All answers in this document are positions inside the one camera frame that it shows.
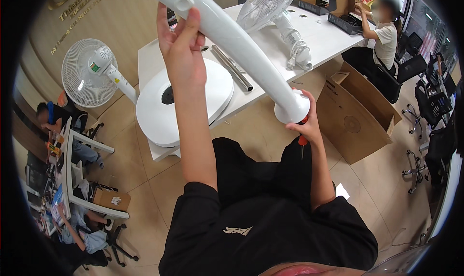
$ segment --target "metal pipe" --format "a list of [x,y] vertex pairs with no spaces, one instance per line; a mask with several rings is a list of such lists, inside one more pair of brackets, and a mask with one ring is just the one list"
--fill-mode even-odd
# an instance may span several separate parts
[[226,55],[216,46],[212,45],[211,48],[215,53],[217,53],[218,57],[224,62],[224,64],[227,65],[230,71],[234,73],[234,75],[239,79],[239,81],[242,83],[242,86],[250,92],[253,89],[253,86],[248,82],[248,80],[245,78],[244,75],[235,67],[234,64],[230,61],[229,58],[226,57]]

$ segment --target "black box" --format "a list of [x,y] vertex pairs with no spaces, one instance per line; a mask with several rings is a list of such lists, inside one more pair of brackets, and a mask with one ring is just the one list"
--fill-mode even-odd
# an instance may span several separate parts
[[339,18],[338,16],[333,15],[332,13],[328,14],[327,21],[341,28],[348,35],[356,35],[363,33],[363,26],[361,20],[359,20],[351,14],[344,14],[341,16],[343,16],[345,19],[352,20],[353,22],[355,22],[355,25],[351,25],[346,20]]
[[[323,4],[323,3],[326,3],[326,2],[323,1],[323,0],[316,0],[316,3]],[[312,12],[314,14],[317,14],[317,15],[323,15],[323,14],[329,13],[329,11],[328,11],[328,9],[326,7],[317,6],[317,5],[311,4],[309,2],[302,1],[302,0],[298,1],[298,7],[303,8],[305,10],[309,10],[310,12]]]

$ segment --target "hand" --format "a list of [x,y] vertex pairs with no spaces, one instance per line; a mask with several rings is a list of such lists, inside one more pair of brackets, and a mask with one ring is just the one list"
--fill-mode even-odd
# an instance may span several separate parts
[[360,3],[355,3],[355,9],[359,10],[359,12],[363,13],[363,6]]
[[65,204],[59,203],[58,204],[58,214],[61,216],[62,219],[66,219],[65,212],[63,211],[64,209],[65,209]]
[[285,128],[300,132],[310,143],[322,142],[321,130],[319,129],[319,122],[317,122],[316,100],[308,91],[301,90],[301,92],[310,99],[308,121],[304,125],[288,123]]
[[185,91],[188,94],[191,88],[204,88],[206,67],[200,47],[205,44],[205,36],[198,32],[199,10],[191,8],[187,20],[180,19],[175,31],[171,33],[167,23],[167,8],[159,2],[156,23],[159,49],[174,93]]

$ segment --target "ponytail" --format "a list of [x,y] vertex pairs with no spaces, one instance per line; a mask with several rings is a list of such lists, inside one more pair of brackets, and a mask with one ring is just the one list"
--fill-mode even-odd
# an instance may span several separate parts
[[393,24],[395,25],[396,32],[397,32],[398,38],[399,38],[399,33],[401,31],[401,19],[399,18],[399,15],[396,18],[396,20],[393,21]]

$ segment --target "warning sticker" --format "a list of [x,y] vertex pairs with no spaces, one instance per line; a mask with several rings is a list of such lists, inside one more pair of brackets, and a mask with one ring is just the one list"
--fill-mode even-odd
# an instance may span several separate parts
[[92,69],[93,71],[98,71],[101,69],[101,67],[97,66],[95,64],[95,62],[93,62],[91,65],[90,65],[90,69]]

